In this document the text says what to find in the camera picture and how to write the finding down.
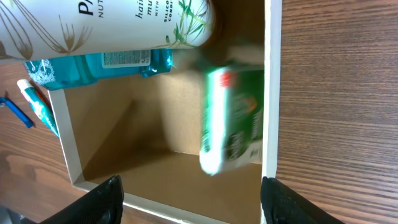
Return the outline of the white hair conditioner tube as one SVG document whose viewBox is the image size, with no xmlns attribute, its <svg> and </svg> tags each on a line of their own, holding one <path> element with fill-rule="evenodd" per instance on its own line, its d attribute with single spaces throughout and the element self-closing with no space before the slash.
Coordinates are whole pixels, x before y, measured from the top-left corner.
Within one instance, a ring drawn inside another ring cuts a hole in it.
<svg viewBox="0 0 398 224">
<path fill-rule="evenodd" d="M 1 0 L 1 62 L 190 49 L 216 26 L 210 1 Z"/>
</svg>

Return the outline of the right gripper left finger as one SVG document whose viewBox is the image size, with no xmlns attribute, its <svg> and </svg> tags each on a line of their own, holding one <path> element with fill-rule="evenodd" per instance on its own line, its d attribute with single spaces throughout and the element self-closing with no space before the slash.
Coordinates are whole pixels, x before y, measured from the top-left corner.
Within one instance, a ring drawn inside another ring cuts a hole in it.
<svg viewBox="0 0 398 224">
<path fill-rule="evenodd" d="M 121 177 L 114 175 L 42 224 L 120 224 L 123 201 Z"/>
</svg>

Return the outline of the teal toothpaste tube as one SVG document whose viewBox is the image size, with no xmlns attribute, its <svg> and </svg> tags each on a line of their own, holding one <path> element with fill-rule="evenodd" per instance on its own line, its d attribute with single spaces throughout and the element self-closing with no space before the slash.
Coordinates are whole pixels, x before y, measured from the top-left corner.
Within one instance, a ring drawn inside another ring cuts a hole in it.
<svg viewBox="0 0 398 224">
<path fill-rule="evenodd" d="M 46 127 L 51 130 L 51 132 L 59 137 L 57 125 L 53 112 L 41 96 L 41 94 L 36 90 L 36 88 L 26 79 L 20 79 L 17 81 L 17 86 L 19 87 L 24 98 L 29 102 L 33 112 L 36 116 L 46 125 Z"/>
</svg>

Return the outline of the green soap box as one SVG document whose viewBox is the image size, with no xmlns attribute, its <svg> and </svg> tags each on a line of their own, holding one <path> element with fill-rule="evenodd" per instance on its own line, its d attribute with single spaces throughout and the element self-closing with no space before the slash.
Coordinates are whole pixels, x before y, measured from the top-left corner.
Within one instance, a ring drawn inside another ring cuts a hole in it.
<svg viewBox="0 0 398 224">
<path fill-rule="evenodd" d="M 264 71 L 226 66 L 205 74 L 199 160 L 216 175 L 259 162 L 264 119 Z"/>
</svg>

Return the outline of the blue disposable razor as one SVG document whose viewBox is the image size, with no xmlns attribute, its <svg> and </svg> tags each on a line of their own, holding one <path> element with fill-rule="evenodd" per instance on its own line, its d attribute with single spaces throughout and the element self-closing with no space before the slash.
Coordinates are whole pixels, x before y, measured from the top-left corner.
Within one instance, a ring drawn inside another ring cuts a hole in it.
<svg viewBox="0 0 398 224">
<path fill-rule="evenodd" d="M 6 97 L 1 97 L 1 106 L 4 105 L 6 105 L 27 128 L 34 127 L 34 122 L 15 103 Z"/>
</svg>

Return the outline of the blue mouthwash bottle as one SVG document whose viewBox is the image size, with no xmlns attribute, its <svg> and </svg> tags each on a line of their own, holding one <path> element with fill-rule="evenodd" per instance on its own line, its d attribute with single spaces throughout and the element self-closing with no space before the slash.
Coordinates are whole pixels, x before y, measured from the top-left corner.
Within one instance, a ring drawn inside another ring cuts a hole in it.
<svg viewBox="0 0 398 224">
<path fill-rule="evenodd" d="M 60 90 L 91 85 L 107 78 L 128 75 L 147 78 L 168 73 L 172 68 L 172 51 L 130 50 L 34 60 L 23 64 L 36 84 L 48 90 Z"/>
</svg>

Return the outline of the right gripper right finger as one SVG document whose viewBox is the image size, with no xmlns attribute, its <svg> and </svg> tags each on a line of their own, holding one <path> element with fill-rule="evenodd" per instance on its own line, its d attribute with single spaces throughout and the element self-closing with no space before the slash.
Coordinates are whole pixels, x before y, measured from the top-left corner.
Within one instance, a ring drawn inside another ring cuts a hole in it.
<svg viewBox="0 0 398 224">
<path fill-rule="evenodd" d="M 273 177 L 263 177 L 261 206 L 270 224 L 343 224 Z"/>
</svg>

